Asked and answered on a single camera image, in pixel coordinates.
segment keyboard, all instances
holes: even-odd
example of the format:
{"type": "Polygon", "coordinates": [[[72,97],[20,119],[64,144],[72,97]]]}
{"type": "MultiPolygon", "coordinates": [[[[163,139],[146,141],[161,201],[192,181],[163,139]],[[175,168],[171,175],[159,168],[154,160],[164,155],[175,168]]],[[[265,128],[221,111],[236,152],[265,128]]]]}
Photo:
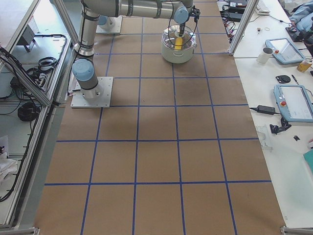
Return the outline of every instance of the keyboard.
{"type": "Polygon", "coordinates": [[[255,12],[258,15],[264,16],[264,15],[269,15],[270,10],[269,8],[265,5],[265,3],[263,2],[263,0],[259,0],[258,5],[255,8],[255,12]]]}

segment yellow object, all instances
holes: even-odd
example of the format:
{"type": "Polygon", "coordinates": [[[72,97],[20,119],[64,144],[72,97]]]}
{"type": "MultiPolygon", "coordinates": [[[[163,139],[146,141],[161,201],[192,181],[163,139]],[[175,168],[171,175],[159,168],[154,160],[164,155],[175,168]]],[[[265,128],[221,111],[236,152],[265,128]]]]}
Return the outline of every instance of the yellow object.
{"type": "Polygon", "coordinates": [[[182,38],[177,37],[175,41],[175,50],[181,50],[182,38]]]}

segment metal pot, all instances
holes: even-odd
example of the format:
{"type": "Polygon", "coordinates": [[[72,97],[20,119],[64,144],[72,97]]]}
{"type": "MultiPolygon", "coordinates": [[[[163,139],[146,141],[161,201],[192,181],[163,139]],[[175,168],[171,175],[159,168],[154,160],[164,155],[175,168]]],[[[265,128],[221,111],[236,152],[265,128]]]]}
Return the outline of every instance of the metal pot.
{"type": "Polygon", "coordinates": [[[175,42],[178,36],[178,24],[166,28],[162,33],[162,56],[165,60],[174,64],[181,64],[190,60],[197,47],[196,35],[189,27],[185,27],[181,49],[175,49],[175,42]]]}

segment pot handle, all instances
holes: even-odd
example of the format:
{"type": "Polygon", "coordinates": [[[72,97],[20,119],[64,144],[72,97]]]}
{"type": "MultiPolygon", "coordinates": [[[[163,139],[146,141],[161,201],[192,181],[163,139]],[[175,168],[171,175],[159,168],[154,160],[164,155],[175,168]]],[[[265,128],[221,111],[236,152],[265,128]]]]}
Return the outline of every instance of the pot handle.
{"type": "Polygon", "coordinates": [[[173,55],[175,55],[176,57],[181,57],[181,56],[183,56],[183,55],[184,55],[184,53],[183,53],[183,52],[181,52],[181,54],[176,54],[176,52],[173,52],[173,55]]]}

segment robotic arm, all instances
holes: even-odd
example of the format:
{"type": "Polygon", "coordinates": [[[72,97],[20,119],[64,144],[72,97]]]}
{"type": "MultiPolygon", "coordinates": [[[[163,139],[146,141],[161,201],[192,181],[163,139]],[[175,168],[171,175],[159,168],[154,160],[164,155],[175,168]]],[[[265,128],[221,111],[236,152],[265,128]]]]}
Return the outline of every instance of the robotic arm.
{"type": "Polygon", "coordinates": [[[140,16],[174,19],[179,24],[179,36],[184,34],[185,23],[190,17],[199,19],[200,11],[193,0],[80,0],[83,5],[79,43],[74,46],[77,59],[72,71],[81,86],[85,99],[101,96],[102,88],[95,75],[92,57],[94,38],[100,15],[107,17],[140,16]]]}

